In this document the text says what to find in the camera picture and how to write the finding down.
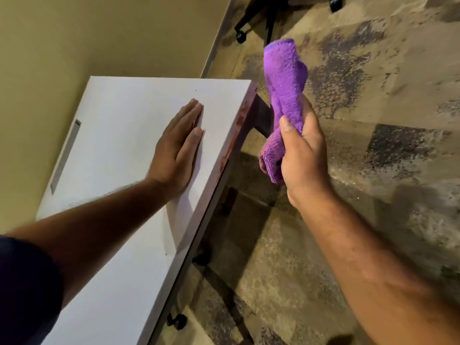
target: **hand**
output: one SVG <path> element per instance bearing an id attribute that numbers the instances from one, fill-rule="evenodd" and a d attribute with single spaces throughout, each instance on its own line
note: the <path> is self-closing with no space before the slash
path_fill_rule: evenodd
<path id="1" fill-rule="evenodd" d="M 170 198 L 185 189 L 193 171 L 196 150 L 203 130 L 195 127 L 203 105 L 192 99 L 170 121 L 156 145 L 147 180 L 165 186 Z"/>
<path id="2" fill-rule="evenodd" d="M 326 140 L 318 117 L 303 94 L 299 95 L 299 100 L 303 105 L 302 135 L 286 116 L 280 119 L 281 135 L 286 148 L 281 172 L 288 188 L 289 201 L 297 209 L 301 198 L 332 191 L 328 174 Z"/>

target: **forearm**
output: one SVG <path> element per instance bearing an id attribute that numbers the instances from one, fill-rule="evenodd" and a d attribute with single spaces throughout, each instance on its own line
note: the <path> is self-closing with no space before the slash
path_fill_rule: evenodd
<path id="1" fill-rule="evenodd" d="M 169 199 L 161 184 L 144 180 L 7 235 L 37 245 L 60 266 L 65 306 Z"/>
<path id="2" fill-rule="evenodd" d="M 377 344 L 457 342 L 457 308 L 405 265 L 353 209 L 332 191 L 301 203 L 302 217 L 348 303 Z"/>

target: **gray slot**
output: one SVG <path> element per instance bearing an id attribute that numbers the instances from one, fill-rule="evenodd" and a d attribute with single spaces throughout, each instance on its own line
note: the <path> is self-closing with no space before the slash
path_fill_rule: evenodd
<path id="1" fill-rule="evenodd" d="M 64 170 L 65 163 L 67 162 L 67 159 L 69 158 L 70 151 L 72 150 L 72 146 L 74 145 L 75 139 L 77 139 L 77 134 L 80 129 L 81 122 L 78 120 L 75 120 L 75 123 L 72 127 L 72 131 L 70 131 L 70 136 L 69 139 L 67 140 L 67 144 L 65 145 L 64 151 L 62 153 L 61 159 L 59 160 L 59 163 L 57 164 L 56 172 L 54 173 L 53 180 L 51 180 L 51 194 L 54 194 L 54 191 L 56 191 L 56 186 L 59 183 L 59 179 L 61 178 L 62 171 Z"/>

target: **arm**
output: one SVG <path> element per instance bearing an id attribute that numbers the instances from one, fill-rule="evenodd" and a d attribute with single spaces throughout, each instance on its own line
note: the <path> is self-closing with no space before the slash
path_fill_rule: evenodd
<path id="1" fill-rule="evenodd" d="M 202 105 L 192 99 L 166 127 L 145 180 L 10 231 L 53 259 L 63 275 L 63 307 L 128 238 L 188 184 L 203 135 L 192 129 Z"/>
<path id="2" fill-rule="evenodd" d="M 332 189 L 326 143 L 302 95 L 302 135 L 280 120 L 289 200 L 331 266 L 356 318 L 379 345 L 457 344 L 460 310 L 392 251 Z"/>

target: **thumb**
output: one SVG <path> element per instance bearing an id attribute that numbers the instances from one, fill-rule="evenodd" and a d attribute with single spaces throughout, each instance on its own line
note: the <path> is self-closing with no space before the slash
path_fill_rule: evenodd
<path id="1" fill-rule="evenodd" d="M 288 149 L 289 146 L 298 144 L 300 140 L 303 140 L 302 136 L 297 132 L 296 128 L 290 123 L 285 115 L 280 118 L 280 130 L 286 149 Z"/>
<path id="2" fill-rule="evenodd" d="M 188 165 L 193 163 L 195 158 L 196 149 L 200 144 L 200 140 L 203 137 L 203 130 L 200 127 L 195 127 L 189 133 L 185 139 L 184 144 L 177 154 L 176 161 L 183 165 Z"/>

